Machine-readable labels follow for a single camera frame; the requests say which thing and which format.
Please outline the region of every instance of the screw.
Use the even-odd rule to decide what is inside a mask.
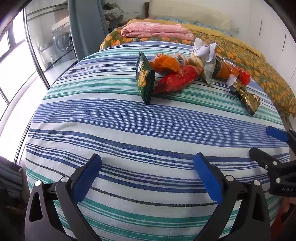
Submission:
[[[256,186],[259,186],[259,185],[260,185],[260,182],[259,182],[258,180],[254,180],[254,184],[255,184]]]
[[[69,177],[65,176],[61,178],[61,182],[66,183],[69,180]]]
[[[41,181],[40,180],[38,180],[38,181],[35,182],[35,186],[39,186],[40,184],[41,184]]]
[[[231,175],[227,175],[226,180],[229,181],[229,182],[232,182],[234,180],[234,178]]]

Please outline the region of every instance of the floral bedspread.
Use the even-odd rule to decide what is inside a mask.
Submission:
[[[164,20],[148,20],[152,22],[175,24],[174,22]],[[242,41],[226,36],[221,32],[207,29],[192,24],[181,24],[183,27],[191,30],[195,38],[202,39],[205,43],[218,43],[216,54],[232,61],[238,67],[245,69],[252,78],[264,89],[265,93],[273,102],[282,118],[288,118],[290,114],[296,117],[295,96],[287,82],[270,66],[264,56],[243,43]],[[184,39],[151,37],[151,38],[126,38],[120,34],[123,27],[114,29],[103,41],[100,51],[111,46],[116,46],[128,42],[139,41],[165,41],[192,45],[193,42]]]

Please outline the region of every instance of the yellow fringe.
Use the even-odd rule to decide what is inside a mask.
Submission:
[[[172,21],[167,21],[167,20],[155,20],[155,19],[132,19],[130,20],[125,26],[129,25],[130,23],[135,23],[135,22],[151,22],[151,23],[162,23],[162,24],[176,24],[175,22]],[[222,37],[238,46],[241,46],[244,49],[247,49],[249,51],[251,51],[252,53],[254,53],[255,55],[257,55],[258,57],[261,57],[264,59],[264,55],[259,52],[258,50],[254,49],[253,47],[249,46],[248,44],[244,43],[243,41],[227,36],[219,31],[216,30],[212,30],[209,28],[205,28],[205,27],[200,27],[200,26],[196,26],[193,24],[187,24],[187,23],[181,23],[180,24],[182,27],[188,29],[188,30],[194,30],[194,31],[198,31],[204,34],[208,34],[208,35],[213,35],[216,37]]]

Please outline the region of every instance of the striped bedsheet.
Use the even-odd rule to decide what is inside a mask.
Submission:
[[[177,93],[153,97],[148,106],[138,94],[139,51],[152,59],[157,53],[189,56],[191,49],[170,42],[124,44],[92,54],[64,73],[32,120],[26,147],[29,187],[36,180],[50,183],[71,175],[98,153],[102,170],[78,206],[102,240],[192,241],[216,208],[193,169],[194,155],[202,152],[225,175],[261,182],[272,223],[281,199],[268,193],[266,171],[248,151],[255,146],[286,162],[289,149],[266,136],[266,126],[283,125],[254,81],[248,90],[261,104],[253,117],[222,81],[213,80],[213,87],[194,81]]]

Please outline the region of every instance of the folded pink blanket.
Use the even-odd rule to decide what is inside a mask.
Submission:
[[[193,41],[193,33],[180,24],[136,22],[125,26],[121,35],[132,38],[171,37]]]

